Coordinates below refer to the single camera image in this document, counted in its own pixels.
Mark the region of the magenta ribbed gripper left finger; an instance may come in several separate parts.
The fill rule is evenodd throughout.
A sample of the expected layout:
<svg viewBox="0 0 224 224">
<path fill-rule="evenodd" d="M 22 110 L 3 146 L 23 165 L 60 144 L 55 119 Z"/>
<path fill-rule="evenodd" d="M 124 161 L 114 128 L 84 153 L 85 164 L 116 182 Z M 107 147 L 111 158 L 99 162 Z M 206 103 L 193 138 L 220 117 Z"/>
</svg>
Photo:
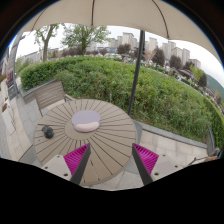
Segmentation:
<svg viewBox="0 0 224 224">
<path fill-rule="evenodd" d="M 90 154 L 90 145 L 86 144 L 65 156 L 54 156 L 42 166 L 42 169 L 79 185 Z"/>
</svg>

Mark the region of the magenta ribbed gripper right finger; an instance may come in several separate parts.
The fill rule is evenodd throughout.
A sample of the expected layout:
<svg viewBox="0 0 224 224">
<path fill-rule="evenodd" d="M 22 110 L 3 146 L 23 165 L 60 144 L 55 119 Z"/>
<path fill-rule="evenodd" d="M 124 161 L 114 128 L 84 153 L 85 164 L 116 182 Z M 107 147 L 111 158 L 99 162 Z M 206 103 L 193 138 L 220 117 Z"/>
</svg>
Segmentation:
<svg viewBox="0 0 224 224">
<path fill-rule="evenodd" d="M 132 144 L 132 155 L 143 185 L 148 185 L 181 169 L 181 166 L 167 155 L 158 155 L 135 143 Z"/>
</svg>

